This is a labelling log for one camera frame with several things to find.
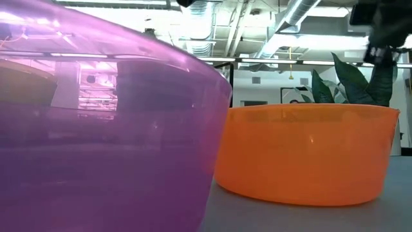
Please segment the long light strip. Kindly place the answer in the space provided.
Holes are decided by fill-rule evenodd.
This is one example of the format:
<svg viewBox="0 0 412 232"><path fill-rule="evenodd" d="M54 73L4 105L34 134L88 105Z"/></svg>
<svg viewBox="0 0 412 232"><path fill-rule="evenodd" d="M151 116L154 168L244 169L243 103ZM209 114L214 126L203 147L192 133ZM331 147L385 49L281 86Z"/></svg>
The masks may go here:
<svg viewBox="0 0 412 232"><path fill-rule="evenodd" d="M248 64L291 64L291 65L315 65L315 66L334 66L333 61L315 61L315 60L290 60L290 59L256 59L256 58L241 58L241 57L197 57L206 62L235 62L235 63L248 63ZM372 68L372 64L368 63L355 63L347 62L348 64ZM411 69L411 63L398 63L398 68Z"/></svg>

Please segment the ribbed flexible ventilation duct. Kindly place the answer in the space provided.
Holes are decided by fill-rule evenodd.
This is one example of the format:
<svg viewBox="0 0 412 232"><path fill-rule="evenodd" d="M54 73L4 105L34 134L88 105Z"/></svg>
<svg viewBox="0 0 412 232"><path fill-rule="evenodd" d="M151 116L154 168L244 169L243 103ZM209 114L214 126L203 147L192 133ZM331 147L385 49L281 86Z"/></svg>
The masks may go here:
<svg viewBox="0 0 412 232"><path fill-rule="evenodd" d="M215 4L207 0L176 0L180 5L187 31L187 51L195 56L212 54L212 31Z"/></svg>

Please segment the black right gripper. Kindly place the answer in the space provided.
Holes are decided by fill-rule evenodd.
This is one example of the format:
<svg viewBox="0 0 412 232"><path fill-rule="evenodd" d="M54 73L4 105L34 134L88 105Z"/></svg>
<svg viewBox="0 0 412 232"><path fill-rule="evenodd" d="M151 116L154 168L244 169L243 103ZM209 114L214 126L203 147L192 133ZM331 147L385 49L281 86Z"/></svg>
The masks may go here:
<svg viewBox="0 0 412 232"><path fill-rule="evenodd" d="M412 0L377 0L364 62L395 65L392 48L400 48L412 34Z"/></svg>

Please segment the orange-red translucent plastic bowl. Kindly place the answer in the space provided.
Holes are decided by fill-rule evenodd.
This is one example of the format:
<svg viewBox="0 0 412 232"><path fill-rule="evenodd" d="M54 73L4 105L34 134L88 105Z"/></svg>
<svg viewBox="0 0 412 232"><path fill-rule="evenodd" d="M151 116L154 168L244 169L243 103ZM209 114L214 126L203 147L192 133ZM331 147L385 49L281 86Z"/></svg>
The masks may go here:
<svg viewBox="0 0 412 232"><path fill-rule="evenodd" d="M269 202L349 206L372 201L384 187L399 113L363 104L231 108L215 181Z"/></svg>

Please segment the green plant in white pot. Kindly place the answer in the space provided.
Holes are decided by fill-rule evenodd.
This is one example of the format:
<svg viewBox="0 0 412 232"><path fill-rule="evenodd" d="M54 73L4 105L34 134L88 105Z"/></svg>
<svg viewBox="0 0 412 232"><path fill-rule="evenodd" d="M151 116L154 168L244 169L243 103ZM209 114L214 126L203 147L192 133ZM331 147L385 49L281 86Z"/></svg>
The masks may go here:
<svg viewBox="0 0 412 232"><path fill-rule="evenodd" d="M339 133L342 147L349 153L377 154L386 151L395 155L400 151L398 141L397 109L390 108L389 102L393 91L393 78L397 76L397 65L374 66L369 81L357 67L341 61L332 54L335 72L346 93L348 108L355 113L345 113L349 125L343 126Z"/></svg>
<svg viewBox="0 0 412 232"><path fill-rule="evenodd" d="M343 85L340 82L335 83L322 79L316 70L312 71L312 85L304 88L312 94L311 97L305 95L298 88L294 88L294 90L303 98L305 103L349 103Z"/></svg>

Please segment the silver spiral ventilation duct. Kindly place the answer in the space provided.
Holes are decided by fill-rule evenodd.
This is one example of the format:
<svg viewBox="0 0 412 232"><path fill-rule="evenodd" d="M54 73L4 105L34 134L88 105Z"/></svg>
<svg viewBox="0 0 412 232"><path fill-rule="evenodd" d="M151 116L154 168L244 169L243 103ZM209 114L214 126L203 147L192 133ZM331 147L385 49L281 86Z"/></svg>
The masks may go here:
<svg viewBox="0 0 412 232"><path fill-rule="evenodd" d="M289 0L286 9L271 15L271 24L267 27L267 38L254 58L269 59L283 46L289 46L296 39L301 23L308 17L322 0Z"/></svg>

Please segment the purple translucent plastic bowl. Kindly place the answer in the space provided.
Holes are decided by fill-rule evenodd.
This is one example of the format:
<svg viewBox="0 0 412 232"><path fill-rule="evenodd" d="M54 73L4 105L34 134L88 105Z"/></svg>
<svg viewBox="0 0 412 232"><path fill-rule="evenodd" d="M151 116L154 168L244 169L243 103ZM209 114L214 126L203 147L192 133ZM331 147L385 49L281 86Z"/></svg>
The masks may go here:
<svg viewBox="0 0 412 232"><path fill-rule="evenodd" d="M0 232L197 232L231 95L151 36L0 0Z"/></svg>

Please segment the grey rectangular air duct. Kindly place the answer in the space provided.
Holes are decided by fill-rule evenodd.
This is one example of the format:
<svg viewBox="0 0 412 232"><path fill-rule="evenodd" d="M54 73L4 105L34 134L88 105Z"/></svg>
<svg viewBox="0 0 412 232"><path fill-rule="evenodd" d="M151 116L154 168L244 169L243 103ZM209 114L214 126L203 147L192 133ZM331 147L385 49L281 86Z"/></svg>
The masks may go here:
<svg viewBox="0 0 412 232"><path fill-rule="evenodd" d="M349 16L345 17L315 17L308 16L296 25L283 23L276 34L294 35L339 35L339 36L365 36L370 33L369 26L352 26Z"/></svg>

